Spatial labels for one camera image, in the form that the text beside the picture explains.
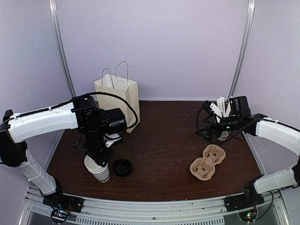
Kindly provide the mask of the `white paper bag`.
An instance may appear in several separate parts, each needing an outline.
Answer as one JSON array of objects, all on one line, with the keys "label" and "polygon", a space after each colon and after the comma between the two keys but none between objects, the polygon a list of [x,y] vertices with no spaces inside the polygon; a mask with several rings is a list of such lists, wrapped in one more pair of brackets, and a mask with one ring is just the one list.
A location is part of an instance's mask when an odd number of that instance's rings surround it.
[{"label": "white paper bag", "polygon": [[94,82],[96,92],[105,92],[117,97],[97,95],[100,108],[110,110],[120,108],[125,115],[127,132],[131,133],[140,122],[140,107],[138,95],[138,83],[130,80],[128,76],[122,78],[110,69],[104,68],[101,79]]}]

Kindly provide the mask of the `left aluminium frame post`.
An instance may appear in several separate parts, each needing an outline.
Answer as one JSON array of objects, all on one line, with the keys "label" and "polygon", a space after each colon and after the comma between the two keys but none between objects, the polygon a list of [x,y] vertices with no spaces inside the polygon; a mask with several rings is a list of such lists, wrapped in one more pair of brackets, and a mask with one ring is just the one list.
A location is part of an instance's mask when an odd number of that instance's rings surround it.
[{"label": "left aluminium frame post", "polygon": [[61,61],[64,76],[67,81],[67,87],[68,87],[68,90],[69,90],[71,96],[76,97],[75,87],[73,85],[73,81],[72,81],[71,74],[69,71],[69,66],[68,66],[67,57],[66,57],[66,53],[65,53],[65,49],[64,49],[64,45],[63,45],[61,30],[60,30],[59,16],[58,16],[58,11],[57,11],[57,1],[49,0],[49,7],[50,7],[52,23],[53,23],[57,46],[58,46],[58,51],[59,51],[59,58]]}]

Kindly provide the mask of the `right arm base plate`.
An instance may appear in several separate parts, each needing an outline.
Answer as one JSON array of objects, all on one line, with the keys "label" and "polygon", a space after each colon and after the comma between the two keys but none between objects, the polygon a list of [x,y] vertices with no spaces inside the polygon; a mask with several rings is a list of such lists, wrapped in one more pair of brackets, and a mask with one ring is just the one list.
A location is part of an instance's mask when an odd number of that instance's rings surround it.
[{"label": "right arm base plate", "polygon": [[258,219],[258,205],[264,203],[264,198],[261,195],[248,198],[245,194],[227,195],[224,198],[224,203],[227,212],[237,211],[239,219],[244,223],[252,223]]}]

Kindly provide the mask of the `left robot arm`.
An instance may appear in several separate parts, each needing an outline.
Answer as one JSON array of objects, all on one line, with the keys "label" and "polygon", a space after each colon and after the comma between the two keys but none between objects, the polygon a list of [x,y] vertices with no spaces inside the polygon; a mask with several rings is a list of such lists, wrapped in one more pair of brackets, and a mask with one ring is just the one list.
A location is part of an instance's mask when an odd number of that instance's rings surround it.
[{"label": "left robot arm", "polygon": [[105,166],[114,154],[110,146],[122,139],[121,133],[126,131],[127,122],[121,109],[100,109],[92,96],[83,95],[32,112],[7,110],[0,126],[2,163],[19,170],[57,208],[68,203],[60,182],[34,159],[25,140],[66,129],[78,129],[85,137],[87,155],[97,165]]}]

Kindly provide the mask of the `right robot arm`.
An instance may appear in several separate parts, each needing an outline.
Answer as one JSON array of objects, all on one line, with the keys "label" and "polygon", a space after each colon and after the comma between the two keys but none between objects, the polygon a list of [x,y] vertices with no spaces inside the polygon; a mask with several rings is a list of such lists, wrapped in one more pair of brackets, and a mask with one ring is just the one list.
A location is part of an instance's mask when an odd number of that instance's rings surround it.
[{"label": "right robot arm", "polygon": [[[225,142],[234,139],[238,133],[244,132],[279,144],[295,153],[296,156],[300,154],[300,131],[273,120],[267,115],[252,114],[246,96],[232,97],[227,103],[222,98],[215,103],[205,101],[201,110],[205,110],[208,114],[203,120],[208,123],[208,126],[197,127],[196,133],[209,143],[220,138],[223,132],[229,134]],[[296,164],[246,184],[240,203],[245,207],[250,207],[265,192],[282,188],[297,188],[299,185],[300,165]]]}]

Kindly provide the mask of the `right aluminium frame post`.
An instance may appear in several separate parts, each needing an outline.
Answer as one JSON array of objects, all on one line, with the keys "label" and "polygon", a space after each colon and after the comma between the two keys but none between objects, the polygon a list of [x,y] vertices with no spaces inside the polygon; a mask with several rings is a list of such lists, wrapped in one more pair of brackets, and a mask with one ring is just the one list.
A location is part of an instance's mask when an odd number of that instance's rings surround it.
[{"label": "right aluminium frame post", "polygon": [[243,31],[243,37],[242,37],[242,42],[241,42],[241,46],[240,46],[240,53],[238,56],[238,61],[237,61],[237,65],[235,68],[231,88],[230,88],[230,91],[228,94],[228,99],[234,96],[237,85],[238,85],[238,81],[239,81],[242,67],[244,64],[245,56],[247,53],[248,43],[249,43],[250,36],[251,36],[254,16],[255,16],[255,0],[249,0],[248,7],[247,7],[247,13],[246,13],[246,20],[245,20],[245,25],[244,25],[244,31]]}]

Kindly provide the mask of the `black cup lid stack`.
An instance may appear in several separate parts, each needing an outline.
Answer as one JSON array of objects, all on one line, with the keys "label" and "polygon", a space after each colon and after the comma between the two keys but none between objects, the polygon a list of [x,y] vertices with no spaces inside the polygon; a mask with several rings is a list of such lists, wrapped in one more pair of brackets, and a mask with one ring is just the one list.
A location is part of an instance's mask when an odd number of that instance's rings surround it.
[{"label": "black cup lid stack", "polygon": [[113,172],[118,177],[127,177],[133,170],[132,163],[128,159],[120,158],[112,165]]}]

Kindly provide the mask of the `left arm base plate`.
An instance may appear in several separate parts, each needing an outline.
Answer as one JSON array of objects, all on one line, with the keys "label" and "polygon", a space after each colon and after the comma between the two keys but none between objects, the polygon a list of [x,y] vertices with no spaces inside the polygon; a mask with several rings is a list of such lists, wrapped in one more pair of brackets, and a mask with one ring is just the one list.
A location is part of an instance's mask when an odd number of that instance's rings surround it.
[{"label": "left arm base plate", "polygon": [[83,198],[69,195],[62,195],[61,199],[48,195],[43,196],[43,204],[52,208],[50,219],[59,225],[67,222],[68,219],[75,218],[76,215],[74,213],[80,213],[82,211],[83,203]]}]

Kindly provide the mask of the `aluminium frame post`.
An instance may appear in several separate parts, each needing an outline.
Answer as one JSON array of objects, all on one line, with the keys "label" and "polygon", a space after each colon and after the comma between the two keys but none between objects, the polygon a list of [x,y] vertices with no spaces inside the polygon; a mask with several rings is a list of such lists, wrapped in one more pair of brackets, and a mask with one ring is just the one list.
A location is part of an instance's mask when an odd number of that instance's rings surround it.
[{"label": "aluminium frame post", "polygon": [[250,36],[251,36],[254,16],[255,16],[255,0],[249,0],[248,7],[247,7],[247,13],[246,13],[246,20],[245,20],[245,25],[244,25],[244,31],[243,31],[243,37],[242,37],[242,42],[241,42],[241,46],[240,46],[240,53],[238,56],[238,61],[237,61],[237,65],[235,68],[231,88],[230,88],[230,91],[228,94],[228,99],[234,96],[237,85],[238,85],[238,81],[239,81],[242,67],[244,64],[245,56],[247,53],[248,43],[249,43]]},{"label": "aluminium frame post", "polygon": [[66,53],[65,53],[65,49],[64,49],[64,45],[63,45],[61,30],[60,30],[59,16],[58,16],[58,11],[57,11],[57,1],[49,0],[49,7],[50,7],[52,23],[53,23],[57,46],[58,46],[58,51],[59,51],[59,58],[61,61],[64,76],[67,81],[67,87],[68,87],[68,90],[69,90],[71,96],[76,97],[75,87],[73,85],[73,81],[72,81],[71,74],[69,71],[69,66],[68,66],[67,57],[66,57]]}]

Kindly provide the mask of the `front aluminium rail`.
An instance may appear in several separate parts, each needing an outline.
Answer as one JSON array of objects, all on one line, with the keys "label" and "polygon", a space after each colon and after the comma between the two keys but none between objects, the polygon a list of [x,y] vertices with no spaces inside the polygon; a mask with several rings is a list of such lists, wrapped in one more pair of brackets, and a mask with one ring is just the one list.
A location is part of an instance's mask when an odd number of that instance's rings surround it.
[{"label": "front aluminium rail", "polygon": [[289,225],[280,192],[266,194],[265,202],[228,211],[224,197],[170,202],[126,202],[85,197],[80,212],[65,225]]}]

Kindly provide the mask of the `white wrapped stirrers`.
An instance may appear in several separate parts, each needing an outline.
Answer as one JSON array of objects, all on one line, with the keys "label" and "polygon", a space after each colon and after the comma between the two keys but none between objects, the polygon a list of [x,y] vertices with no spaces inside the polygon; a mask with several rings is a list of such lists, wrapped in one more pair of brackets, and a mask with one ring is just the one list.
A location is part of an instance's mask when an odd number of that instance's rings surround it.
[{"label": "white wrapped stirrers", "polygon": [[[222,114],[223,114],[223,117],[222,118],[226,118],[226,117],[229,117],[230,116],[230,113],[231,113],[231,105],[230,103],[226,102],[225,101],[225,98],[224,97],[219,97],[217,100],[216,100],[216,103],[215,103],[222,111]],[[217,116],[214,116],[217,120],[217,123],[219,123],[221,121],[222,118],[220,117],[217,117]]]}]

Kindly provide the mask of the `white paper cup stack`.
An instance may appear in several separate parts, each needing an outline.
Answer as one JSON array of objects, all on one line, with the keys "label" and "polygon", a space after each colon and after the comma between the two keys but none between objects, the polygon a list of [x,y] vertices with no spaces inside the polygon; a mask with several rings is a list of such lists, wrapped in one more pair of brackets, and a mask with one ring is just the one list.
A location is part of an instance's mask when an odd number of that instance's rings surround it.
[{"label": "white paper cup stack", "polygon": [[108,164],[104,167],[99,166],[95,161],[88,155],[84,159],[84,165],[87,170],[101,183],[106,183],[110,179],[110,172]]}]

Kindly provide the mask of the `cup holding stirrers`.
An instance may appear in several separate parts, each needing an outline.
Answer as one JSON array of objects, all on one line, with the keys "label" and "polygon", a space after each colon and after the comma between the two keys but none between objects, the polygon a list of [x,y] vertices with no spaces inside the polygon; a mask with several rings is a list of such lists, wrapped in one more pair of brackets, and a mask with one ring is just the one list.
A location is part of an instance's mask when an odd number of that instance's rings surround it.
[{"label": "cup holding stirrers", "polygon": [[229,135],[227,136],[221,136],[219,138],[217,138],[221,143],[225,143],[226,140],[228,140],[230,138]]}]

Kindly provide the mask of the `cardboard cup carrier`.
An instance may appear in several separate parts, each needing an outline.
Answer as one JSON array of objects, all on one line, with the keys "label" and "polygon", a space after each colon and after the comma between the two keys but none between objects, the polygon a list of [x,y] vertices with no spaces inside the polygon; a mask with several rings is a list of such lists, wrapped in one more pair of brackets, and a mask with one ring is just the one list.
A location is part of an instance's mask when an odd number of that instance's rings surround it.
[{"label": "cardboard cup carrier", "polygon": [[215,166],[226,157],[226,152],[219,146],[210,144],[202,152],[202,157],[195,159],[190,165],[190,172],[197,179],[207,181],[215,174]]}]

